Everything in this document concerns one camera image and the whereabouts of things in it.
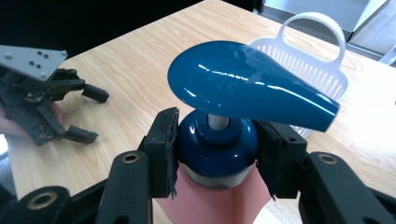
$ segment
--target wooden table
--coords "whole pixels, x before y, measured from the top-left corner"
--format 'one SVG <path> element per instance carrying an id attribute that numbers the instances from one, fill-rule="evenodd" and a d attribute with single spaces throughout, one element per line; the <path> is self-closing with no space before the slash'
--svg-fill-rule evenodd
<path id="1" fill-rule="evenodd" d="M 107 178 L 114 157 L 136 149 L 158 112 L 191 108 L 179 101 L 167 83 L 167 70 L 183 50 L 211 40 L 248 43 L 275 36 L 280 24 L 217 0 L 206 0 L 134 30 L 62 64 L 76 68 L 88 83 L 107 90 L 105 104 L 69 93 L 59 106 L 65 126 L 99 133 L 83 145 L 67 140 L 36 147 L 30 139 L 9 137 L 8 153 L 18 197 L 44 186 L 64 186 L 76 194 Z M 287 40 L 325 59 L 338 48 L 289 29 Z M 347 52 L 343 67 L 350 90 L 327 133 L 314 133 L 308 151 L 342 157 L 371 188 L 396 197 L 396 70 Z M 270 202 L 257 222 L 299 223 L 297 200 Z M 158 204 L 155 222 L 168 223 Z"/>

